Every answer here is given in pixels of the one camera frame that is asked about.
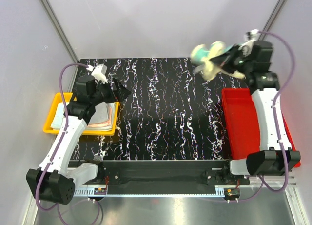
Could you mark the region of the pink towel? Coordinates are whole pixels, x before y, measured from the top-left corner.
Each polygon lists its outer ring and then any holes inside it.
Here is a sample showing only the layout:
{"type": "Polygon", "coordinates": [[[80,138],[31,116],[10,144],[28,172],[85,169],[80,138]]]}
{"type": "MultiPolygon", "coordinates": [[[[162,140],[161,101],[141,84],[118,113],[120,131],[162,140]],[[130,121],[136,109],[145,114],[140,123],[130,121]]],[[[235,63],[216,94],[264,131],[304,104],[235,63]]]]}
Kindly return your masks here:
{"type": "Polygon", "coordinates": [[[88,131],[112,130],[117,103],[101,103],[96,106],[96,111],[86,127],[88,131]]]}

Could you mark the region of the black mounting base plate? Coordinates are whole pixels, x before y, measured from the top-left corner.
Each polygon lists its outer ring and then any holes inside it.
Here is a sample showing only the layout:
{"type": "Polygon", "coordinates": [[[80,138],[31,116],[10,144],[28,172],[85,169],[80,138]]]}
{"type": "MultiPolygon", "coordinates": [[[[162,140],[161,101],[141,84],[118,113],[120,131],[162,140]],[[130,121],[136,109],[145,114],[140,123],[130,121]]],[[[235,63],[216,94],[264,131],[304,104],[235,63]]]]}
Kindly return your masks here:
{"type": "Polygon", "coordinates": [[[101,178],[87,185],[121,189],[248,186],[250,180],[231,175],[228,160],[102,161],[101,178]]]}

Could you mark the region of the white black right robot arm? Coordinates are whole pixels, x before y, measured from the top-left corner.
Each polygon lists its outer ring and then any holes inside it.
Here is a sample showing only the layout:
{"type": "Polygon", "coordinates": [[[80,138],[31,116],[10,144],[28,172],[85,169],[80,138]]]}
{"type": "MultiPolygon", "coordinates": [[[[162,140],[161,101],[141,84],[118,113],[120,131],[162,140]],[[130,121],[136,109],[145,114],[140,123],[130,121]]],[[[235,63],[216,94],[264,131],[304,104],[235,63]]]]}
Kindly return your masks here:
{"type": "Polygon", "coordinates": [[[214,59],[227,72],[241,72],[247,84],[222,91],[232,154],[221,172],[226,184],[244,175],[286,176],[301,159],[281,111],[278,75],[270,70],[273,44],[258,35],[257,29],[247,32],[244,43],[214,59]]]}

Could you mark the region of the red plastic tray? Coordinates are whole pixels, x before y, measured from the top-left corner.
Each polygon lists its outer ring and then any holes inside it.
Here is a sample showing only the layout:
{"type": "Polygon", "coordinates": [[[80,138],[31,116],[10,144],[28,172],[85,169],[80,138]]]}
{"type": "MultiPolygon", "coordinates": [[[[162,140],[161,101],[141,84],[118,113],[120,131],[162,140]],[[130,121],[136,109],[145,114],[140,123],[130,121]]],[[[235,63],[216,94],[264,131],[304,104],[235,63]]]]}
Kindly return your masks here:
{"type": "Polygon", "coordinates": [[[282,175],[300,166],[275,88],[223,89],[222,105],[233,160],[231,172],[282,175]]]}

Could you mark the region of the connector box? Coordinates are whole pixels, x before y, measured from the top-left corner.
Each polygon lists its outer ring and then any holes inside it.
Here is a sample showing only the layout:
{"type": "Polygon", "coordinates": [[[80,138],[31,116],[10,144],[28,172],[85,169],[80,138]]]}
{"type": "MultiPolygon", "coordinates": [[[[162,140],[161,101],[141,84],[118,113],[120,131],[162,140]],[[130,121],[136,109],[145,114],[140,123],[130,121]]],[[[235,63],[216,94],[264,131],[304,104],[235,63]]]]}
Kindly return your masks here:
{"type": "Polygon", "coordinates": [[[107,188],[106,187],[95,187],[94,188],[94,195],[104,196],[106,194],[107,194],[107,188]]]}
{"type": "Polygon", "coordinates": [[[239,188],[229,188],[229,189],[226,190],[226,195],[227,196],[237,196],[237,197],[239,197],[240,189],[239,188]]]}

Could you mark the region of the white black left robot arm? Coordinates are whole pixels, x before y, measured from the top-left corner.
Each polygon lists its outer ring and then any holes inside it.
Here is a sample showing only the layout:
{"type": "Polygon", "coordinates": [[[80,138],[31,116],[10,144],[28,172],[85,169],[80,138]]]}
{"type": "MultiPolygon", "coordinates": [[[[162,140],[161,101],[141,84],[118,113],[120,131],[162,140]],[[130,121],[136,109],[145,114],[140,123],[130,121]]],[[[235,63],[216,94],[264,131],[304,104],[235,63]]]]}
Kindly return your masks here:
{"type": "Polygon", "coordinates": [[[114,78],[115,89],[111,88],[105,72],[107,67],[96,67],[76,63],[90,72],[76,81],[76,91],[66,102],[62,83],[59,84],[64,113],[60,130],[44,160],[36,169],[29,169],[26,181],[36,201],[37,207],[45,211],[41,201],[67,205],[74,196],[75,189],[88,181],[100,184],[105,172],[100,161],[90,160],[73,170],[68,170],[73,150],[81,135],[96,112],[96,106],[102,103],[124,101],[130,91],[114,78]]]}

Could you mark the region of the left connector box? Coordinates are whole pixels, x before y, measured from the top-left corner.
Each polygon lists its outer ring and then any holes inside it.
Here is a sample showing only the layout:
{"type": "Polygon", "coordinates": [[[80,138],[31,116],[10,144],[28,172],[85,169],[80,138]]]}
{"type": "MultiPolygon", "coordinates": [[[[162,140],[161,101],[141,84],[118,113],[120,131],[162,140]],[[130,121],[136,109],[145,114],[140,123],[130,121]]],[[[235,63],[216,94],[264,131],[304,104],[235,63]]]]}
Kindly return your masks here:
{"type": "Polygon", "coordinates": [[[94,188],[94,195],[104,196],[106,194],[107,194],[107,188],[106,187],[95,187],[94,188]]]}

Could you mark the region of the yellow plastic tray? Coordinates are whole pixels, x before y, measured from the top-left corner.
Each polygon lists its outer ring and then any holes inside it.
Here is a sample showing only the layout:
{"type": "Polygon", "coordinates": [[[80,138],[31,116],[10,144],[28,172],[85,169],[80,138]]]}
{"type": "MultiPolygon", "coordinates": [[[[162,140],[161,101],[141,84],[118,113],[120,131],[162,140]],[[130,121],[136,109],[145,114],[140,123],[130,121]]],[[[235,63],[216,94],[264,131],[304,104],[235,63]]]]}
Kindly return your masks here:
{"type": "MultiPolygon", "coordinates": [[[[82,134],[86,136],[112,136],[114,135],[116,125],[117,125],[118,111],[120,107],[120,103],[119,102],[116,102],[116,103],[117,105],[116,105],[112,130],[88,131],[85,129],[82,134]]],[[[44,123],[43,132],[48,133],[48,134],[54,134],[54,135],[58,134],[62,120],[63,120],[63,103],[62,103],[61,94],[57,93],[53,98],[50,110],[48,112],[48,116],[44,123]]]]}

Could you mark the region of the right connector box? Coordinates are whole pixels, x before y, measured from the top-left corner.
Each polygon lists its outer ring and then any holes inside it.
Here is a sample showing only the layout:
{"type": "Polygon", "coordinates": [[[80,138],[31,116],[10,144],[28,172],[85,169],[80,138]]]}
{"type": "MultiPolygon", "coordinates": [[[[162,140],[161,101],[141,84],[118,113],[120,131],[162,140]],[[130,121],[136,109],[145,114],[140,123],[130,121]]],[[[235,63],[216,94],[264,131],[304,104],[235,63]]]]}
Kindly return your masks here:
{"type": "Polygon", "coordinates": [[[229,189],[226,190],[226,195],[227,196],[237,196],[237,197],[239,197],[240,189],[239,188],[229,188],[229,189]]]}

